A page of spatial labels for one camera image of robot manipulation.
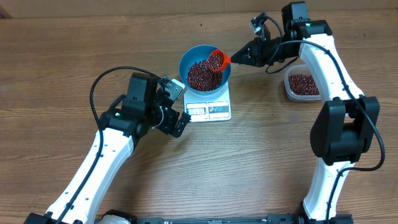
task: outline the wooden table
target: wooden table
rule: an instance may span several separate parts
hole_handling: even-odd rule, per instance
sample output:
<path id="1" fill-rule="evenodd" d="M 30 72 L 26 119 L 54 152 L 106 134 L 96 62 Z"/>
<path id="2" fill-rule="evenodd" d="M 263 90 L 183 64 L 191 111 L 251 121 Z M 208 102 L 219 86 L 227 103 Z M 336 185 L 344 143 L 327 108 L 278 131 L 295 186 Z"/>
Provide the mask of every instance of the wooden table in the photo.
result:
<path id="1" fill-rule="evenodd" d="M 0 222 L 43 214 L 65 189 L 95 136 L 88 95 L 101 72 L 132 65 L 178 77 L 189 48 L 211 44 L 233 54 L 252 40 L 248 21 L 256 15 L 0 20 Z M 279 12 L 270 15 L 282 23 Z M 338 212 L 352 213 L 356 223 L 397 223 L 398 13 L 311 11 L 310 17 L 328 21 L 353 80 L 381 104 L 377 127 L 386 163 L 377 172 L 350 172 Z M 126 92 L 130 74 L 100 81 L 97 111 Z M 151 131 L 116 175 L 99 214 L 111 208 L 164 218 L 296 211 L 315 167 L 309 132 L 322 104 L 289 101 L 283 75 L 234 65 L 232 120 L 189 124 L 178 139 Z M 175 108 L 183 110 L 182 103 Z M 379 156 L 374 139 L 357 166 L 373 166 Z"/>

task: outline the blue bowl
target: blue bowl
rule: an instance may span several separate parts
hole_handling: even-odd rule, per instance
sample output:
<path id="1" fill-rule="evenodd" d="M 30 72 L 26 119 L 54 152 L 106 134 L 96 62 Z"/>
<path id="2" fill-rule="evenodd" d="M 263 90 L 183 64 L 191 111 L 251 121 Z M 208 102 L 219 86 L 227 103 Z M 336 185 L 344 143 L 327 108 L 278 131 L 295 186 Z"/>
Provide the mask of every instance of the blue bowl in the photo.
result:
<path id="1" fill-rule="evenodd" d="M 228 65 L 223 70 L 223 81 L 221 82 L 221 85 L 215 90 L 198 91 L 198 90 L 194 90 L 193 88 L 191 88 L 188 84 L 187 75 L 188 75 L 189 67 L 191 67 L 195 62 L 200 62 L 204 59 L 208 59 L 210 53 L 212 53 L 212 51 L 214 51 L 216 49 L 217 49 L 216 47 L 210 46 L 210 45 L 199 45 L 199 46 L 196 46 L 196 47 L 190 49 L 182 56 L 181 61 L 180 61 L 180 66 L 179 66 L 180 77 L 181 77 L 181 80 L 184 82 L 185 86 L 190 91 L 192 91 L 196 94 L 199 94 L 199 95 L 211 95 L 211 94 L 216 93 L 220 89 L 222 89 L 222 87 L 225 86 L 226 82 L 229 80 L 229 78 L 231 76 L 231 65 Z"/>

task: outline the orange cup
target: orange cup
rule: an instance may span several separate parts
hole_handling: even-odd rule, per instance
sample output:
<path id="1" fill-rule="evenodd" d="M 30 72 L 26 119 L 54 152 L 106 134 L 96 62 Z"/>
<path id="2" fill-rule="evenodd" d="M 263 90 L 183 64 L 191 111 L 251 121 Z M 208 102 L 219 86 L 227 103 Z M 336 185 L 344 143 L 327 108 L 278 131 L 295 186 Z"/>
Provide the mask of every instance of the orange cup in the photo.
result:
<path id="1" fill-rule="evenodd" d="M 219 54 L 219 55 L 223 56 L 223 64 L 221 65 L 221 67 L 219 69 L 216 69 L 213 71 L 214 72 L 222 72 L 231 63 L 231 57 L 227 56 L 227 54 L 220 49 L 216 49 L 216 50 L 212 51 L 212 53 L 210 53 L 209 57 L 214 54 Z"/>

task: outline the white container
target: white container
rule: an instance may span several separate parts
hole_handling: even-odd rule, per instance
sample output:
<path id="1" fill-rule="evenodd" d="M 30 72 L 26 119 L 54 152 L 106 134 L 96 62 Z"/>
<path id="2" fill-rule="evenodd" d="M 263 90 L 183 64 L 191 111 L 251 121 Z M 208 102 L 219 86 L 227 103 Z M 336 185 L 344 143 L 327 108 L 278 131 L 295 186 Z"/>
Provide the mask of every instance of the white container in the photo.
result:
<path id="1" fill-rule="evenodd" d="M 287 97 L 296 102 L 306 102 L 306 101 L 315 101 L 315 100 L 321 100 L 320 95 L 297 95 L 295 94 L 291 89 L 289 85 L 289 75 L 311 75 L 310 70 L 306 65 L 295 65 L 291 66 L 285 74 L 285 89 L 286 89 L 286 94 Z"/>

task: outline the kitchen scale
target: kitchen scale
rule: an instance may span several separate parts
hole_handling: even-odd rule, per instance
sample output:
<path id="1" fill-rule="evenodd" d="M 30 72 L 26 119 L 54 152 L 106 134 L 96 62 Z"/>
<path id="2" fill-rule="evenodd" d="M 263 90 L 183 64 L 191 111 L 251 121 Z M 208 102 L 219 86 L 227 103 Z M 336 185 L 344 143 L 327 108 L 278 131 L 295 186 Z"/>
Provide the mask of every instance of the kitchen scale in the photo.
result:
<path id="1" fill-rule="evenodd" d="M 216 93 L 199 95 L 190 90 L 184 94 L 185 112 L 191 115 L 190 122 L 229 121 L 231 100 L 228 82 Z"/>

